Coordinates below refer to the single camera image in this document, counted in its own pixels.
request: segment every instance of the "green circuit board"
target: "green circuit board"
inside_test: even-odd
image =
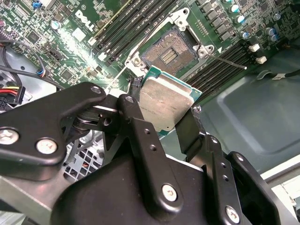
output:
[[[197,47],[200,45],[213,45],[213,54],[219,56],[242,39],[241,32],[246,32],[249,37],[256,38],[263,55],[268,59],[279,50],[280,42],[300,36],[300,18],[292,10],[292,0],[236,0],[230,3],[224,3],[225,0],[41,2],[44,6],[51,4],[34,9],[33,0],[3,0],[0,19],[6,25],[0,28],[1,38],[19,40],[32,47],[43,59],[47,75],[65,87],[92,81],[105,88],[124,68],[136,44],[171,13],[184,8],[189,9],[188,30],[180,31],[175,24],[166,23],[140,46],[139,55],[147,64],[145,69],[163,61],[166,72],[171,71],[173,74],[170,74],[187,81],[196,74],[190,72],[192,68],[200,71],[213,61],[207,58],[199,63]],[[230,13],[232,5],[237,5],[239,12]],[[239,23],[237,16],[241,15],[245,19]],[[213,22],[217,19],[221,22],[214,26]],[[266,34],[267,28],[276,30],[276,36],[273,37],[276,40],[270,40]],[[176,43],[167,52],[159,52],[165,50],[162,45],[166,41],[171,42],[168,39],[170,36],[178,40],[176,43],[185,49],[186,55],[180,58],[178,50],[174,50],[178,47]],[[38,66],[26,48],[14,48]],[[152,59],[155,51],[159,52],[158,57]],[[249,69],[257,66],[253,63]],[[113,87],[126,90],[128,78],[137,75],[137,72],[127,69]]]

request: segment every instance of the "black metal arm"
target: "black metal arm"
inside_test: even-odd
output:
[[[298,224],[241,154],[224,156],[198,112],[188,111],[176,131],[187,161],[204,172],[167,159],[134,98],[106,96],[88,82],[0,114],[0,174],[50,179],[66,143],[91,129],[104,132],[105,166],[63,193],[54,225]]]

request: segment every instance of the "electrolytic capacitor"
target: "electrolytic capacitor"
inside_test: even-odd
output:
[[[274,28],[270,28],[270,27],[268,27],[267,29],[266,29],[266,32],[265,32],[267,35],[269,35],[269,36],[273,36],[274,34],[276,34],[276,30],[274,29]]]
[[[240,37],[242,38],[242,39],[244,39],[244,40],[246,40],[246,39],[248,39],[248,37],[249,37],[249,34],[247,33],[247,32],[241,32],[240,33]]]
[[[6,22],[4,20],[0,20],[0,28],[5,27]]]
[[[245,21],[245,17],[243,15],[238,15],[235,19],[234,19],[235,23],[242,23]]]
[[[228,11],[230,13],[238,13],[240,11],[240,8],[238,5],[232,5],[228,8]]]
[[[272,42],[278,41],[278,39],[279,39],[279,37],[276,34],[268,37],[268,40],[272,41]]]
[[[61,23],[58,22],[58,21],[51,21],[51,25],[50,26],[51,26],[51,28],[53,30],[58,30],[58,29],[61,28]]]

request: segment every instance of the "chip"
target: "chip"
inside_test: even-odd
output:
[[[177,29],[166,32],[144,52],[142,60],[149,67],[156,66],[169,74],[176,75],[181,69],[198,59],[197,52],[192,48],[192,40],[188,40],[183,34]]]
[[[217,12],[213,10],[207,15],[207,18],[208,20],[213,20],[214,18],[216,18],[217,15],[218,15]]]
[[[39,40],[39,35],[37,35],[34,31],[30,32],[29,35],[27,36],[27,39],[35,44]]]
[[[212,4],[211,3],[207,3],[203,6],[202,11],[207,13],[208,11],[210,11],[212,9]]]
[[[73,75],[70,71],[67,69],[61,74],[61,77],[65,78],[66,80],[69,80]]]
[[[59,13],[54,16],[54,20],[56,20],[58,22],[60,22],[63,18],[64,17],[61,14],[59,14]]]
[[[227,28],[225,27],[225,25],[220,26],[219,28],[216,29],[216,32],[218,34],[222,34],[225,30],[227,30]]]
[[[215,19],[211,25],[214,27],[217,27],[218,25],[220,25],[222,23],[222,20],[220,18]]]
[[[231,37],[230,33],[226,32],[220,38],[221,38],[222,41],[226,41],[230,37]]]
[[[268,5],[267,2],[265,2],[265,3],[263,3],[263,4],[261,5],[262,11],[266,11],[266,10],[268,9],[268,7],[269,7],[269,5]]]

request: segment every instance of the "gray metal panel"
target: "gray metal panel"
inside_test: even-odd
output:
[[[287,50],[263,69],[292,72],[300,52]],[[248,75],[203,106],[202,122],[225,152],[242,153],[259,173],[300,154],[300,77],[256,81]]]

